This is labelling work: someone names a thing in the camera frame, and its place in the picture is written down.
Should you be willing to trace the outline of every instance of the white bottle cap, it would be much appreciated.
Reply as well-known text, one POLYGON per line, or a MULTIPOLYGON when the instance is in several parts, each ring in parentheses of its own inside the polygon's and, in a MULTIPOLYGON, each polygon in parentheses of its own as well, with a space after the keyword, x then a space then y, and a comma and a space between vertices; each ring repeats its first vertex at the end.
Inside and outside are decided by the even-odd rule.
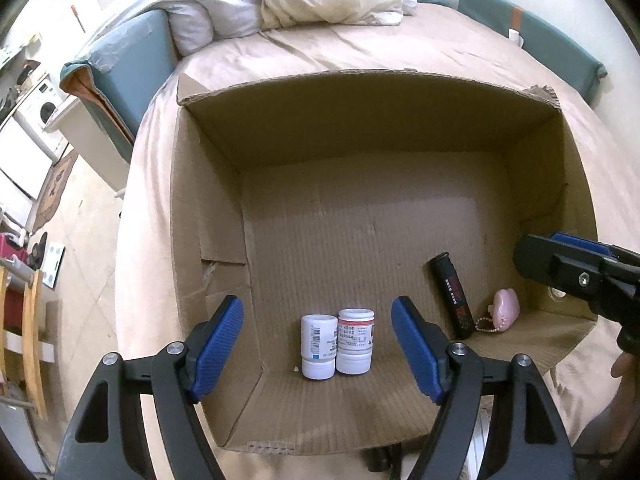
POLYGON ((325 362, 313 362, 308 359, 302 359, 302 374, 316 381, 329 379, 335 373, 335 359, 325 362))
POLYGON ((344 308, 338 313, 338 317, 349 321, 370 321, 376 315, 368 308, 344 308))
POLYGON ((371 355, 372 352, 366 354, 345 354, 338 352, 335 358, 335 367, 343 374, 363 374, 371 368, 371 355))

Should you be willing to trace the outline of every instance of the beige bed sheet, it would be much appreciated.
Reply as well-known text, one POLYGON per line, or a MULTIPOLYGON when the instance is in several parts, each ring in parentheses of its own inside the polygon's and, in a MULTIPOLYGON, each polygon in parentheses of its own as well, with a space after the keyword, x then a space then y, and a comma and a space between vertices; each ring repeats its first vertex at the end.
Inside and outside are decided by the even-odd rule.
MULTIPOLYGON (((130 167, 116 256, 116 334, 124 358, 155 354, 181 340, 170 256, 169 186, 177 73, 215 90, 265 78, 340 69, 411 69, 472 78, 521 90, 551 86, 575 134, 590 183, 600 240, 640 251, 640 218, 633 197, 640 185, 596 114, 577 91, 506 38, 447 7, 420 4, 399 27, 347 25, 261 32, 212 44, 184 59, 150 104, 138 132, 130 167), (606 168, 603 160, 619 160, 606 168), (628 200, 616 199, 622 190, 628 200)), ((283 113, 287 104, 282 103, 283 113)), ((620 354, 615 323, 600 319, 594 330, 545 377, 574 441, 613 398, 619 380, 609 369, 620 354)), ((158 478, 172 475, 164 455, 152 400, 144 399, 148 440, 158 478)), ((259 456, 216 450, 229 480, 291 480, 313 468, 313 478, 366 480, 362 460, 350 456, 259 456)))

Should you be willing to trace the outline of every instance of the cardboard box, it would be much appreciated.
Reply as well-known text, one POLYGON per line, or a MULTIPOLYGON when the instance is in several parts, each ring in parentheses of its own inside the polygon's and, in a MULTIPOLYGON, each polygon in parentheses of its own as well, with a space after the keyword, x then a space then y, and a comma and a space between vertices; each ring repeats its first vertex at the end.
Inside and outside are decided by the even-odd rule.
POLYGON ((170 218, 182 329, 239 296, 244 326, 204 410, 227 449, 327 454, 428 433, 390 322, 406 294, 452 329, 425 266, 449 251, 474 317, 499 288, 523 313, 476 333, 481 355, 542 372, 592 328, 512 264, 521 234, 596 238, 590 192, 552 91, 514 92, 411 71, 343 71, 208 92, 181 76, 170 218), (372 369, 306 380, 300 318, 376 313, 372 369))

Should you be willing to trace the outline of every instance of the floor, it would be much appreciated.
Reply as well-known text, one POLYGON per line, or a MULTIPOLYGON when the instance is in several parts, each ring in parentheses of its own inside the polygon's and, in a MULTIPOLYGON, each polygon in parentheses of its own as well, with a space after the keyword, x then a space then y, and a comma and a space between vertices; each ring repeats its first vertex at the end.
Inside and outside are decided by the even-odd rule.
POLYGON ((78 157, 60 206, 44 231, 65 245, 53 302, 47 303, 45 339, 56 364, 43 364, 49 420, 34 420, 49 463, 55 464, 62 437, 101 357, 117 349, 114 271, 122 200, 78 157))

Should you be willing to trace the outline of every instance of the red-striped label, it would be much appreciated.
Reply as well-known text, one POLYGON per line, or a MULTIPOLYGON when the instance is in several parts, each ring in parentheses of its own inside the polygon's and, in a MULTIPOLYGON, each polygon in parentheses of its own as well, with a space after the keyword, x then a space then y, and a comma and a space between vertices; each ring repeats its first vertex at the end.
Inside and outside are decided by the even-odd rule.
POLYGON ((338 323, 340 323, 341 325, 347 325, 347 326, 367 326, 367 325, 373 325, 375 320, 370 319, 368 321, 343 321, 341 319, 338 320, 338 323))

